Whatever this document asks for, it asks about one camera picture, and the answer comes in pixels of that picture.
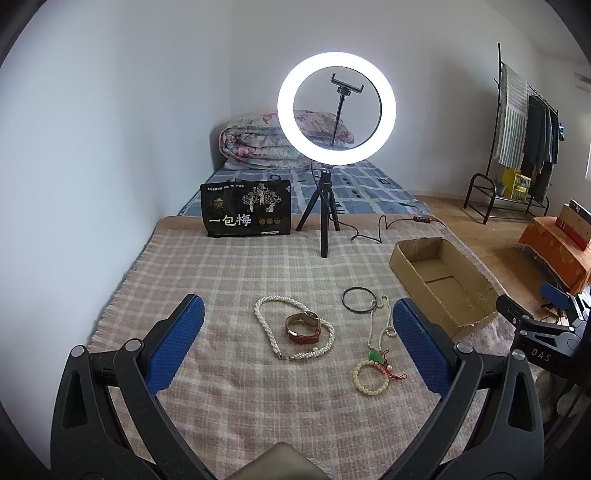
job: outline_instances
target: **orange cloth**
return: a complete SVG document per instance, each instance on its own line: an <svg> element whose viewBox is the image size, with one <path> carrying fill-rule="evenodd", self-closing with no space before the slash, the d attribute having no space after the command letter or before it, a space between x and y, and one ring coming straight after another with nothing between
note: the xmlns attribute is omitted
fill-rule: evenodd
<svg viewBox="0 0 591 480"><path fill-rule="evenodd" d="M556 226L556 217L537 217L526 227L518 245L528 245L574 295L581 293L591 276L591 249L582 250Z"/></svg>

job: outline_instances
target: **brown leather watch strap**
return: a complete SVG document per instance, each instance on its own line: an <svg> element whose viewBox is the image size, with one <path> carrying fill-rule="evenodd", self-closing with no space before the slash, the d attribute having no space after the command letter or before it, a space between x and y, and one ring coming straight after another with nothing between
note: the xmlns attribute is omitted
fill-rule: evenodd
<svg viewBox="0 0 591 480"><path fill-rule="evenodd" d="M305 322L316 330L312 335L302 335L290 329L290 325L294 322ZM318 343L322 329L320 328L320 319L314 312L302 312L290 315L285 319L285 331L290 340L299 345L307 345L309 343Z"/></svg>

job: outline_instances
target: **striped towel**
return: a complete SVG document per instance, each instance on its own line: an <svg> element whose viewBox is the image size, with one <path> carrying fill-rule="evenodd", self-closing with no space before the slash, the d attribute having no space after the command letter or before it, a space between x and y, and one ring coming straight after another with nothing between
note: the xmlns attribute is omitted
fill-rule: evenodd
<svg viewBox="0 0 591 480"><path fill-rule="evenodd" d="M513 170L519 170L523 160L529 97L527 82L506 64L503 65L501 108L493 158Z"/></svg>

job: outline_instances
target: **black tripod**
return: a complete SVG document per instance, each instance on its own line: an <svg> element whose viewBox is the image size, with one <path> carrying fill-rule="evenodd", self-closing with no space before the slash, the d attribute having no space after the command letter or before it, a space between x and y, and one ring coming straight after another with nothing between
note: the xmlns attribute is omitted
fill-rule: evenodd
<svg viewBox="0 0 591 480"><path fill-rule="evenodd" d="M343 103L345 102L345 98L351 95L351 92L361 93L363 92L364 85L361 88L354 87L349 85L348 83L341 82L340 80L335 80L335 74L333 73L332 78L330 79L331 83L338 85L339 88L337 89L337 93L340 94L339 99L339 107L336 111L336 119L335 119L335 129L333 130L333 136L330 140L330 146L334 146L336 132L339 128L339 121L340 121L340 114L343 110ZM332 215L332 221L335 224L335 230L340 230L339 225L339 218L337 216L336 211L336 203L335 203L335 194L332 191L332 181L330 179L330 170L323 168L320 170L320 181L318 182L318 188L312 194L312 198L308 202L308 206L306 207L306 211L304 215L302 215L300 223L296 228L296 231L300 232L301 229L304 227L304 224L314 205L318 201L318 197L322 196L320 199L320 256L322 258L327 258L329 256L329 218Z"/></svg>

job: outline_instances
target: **folded quilt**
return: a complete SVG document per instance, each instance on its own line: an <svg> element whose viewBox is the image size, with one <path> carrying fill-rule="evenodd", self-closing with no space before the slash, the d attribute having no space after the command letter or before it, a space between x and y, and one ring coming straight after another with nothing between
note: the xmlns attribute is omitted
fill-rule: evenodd
<svg viewBox="0 0 591 480"><path fill-rule="evenodd" d="M330 145L336 117L327 112L297 110L302 133L316 145ZM347 147L353 134L339 122L335 145ZM248 113L228 123L220 134L219 149L228 159L226 168L302 168L310 159L287 140L276 112Z"/></svg>

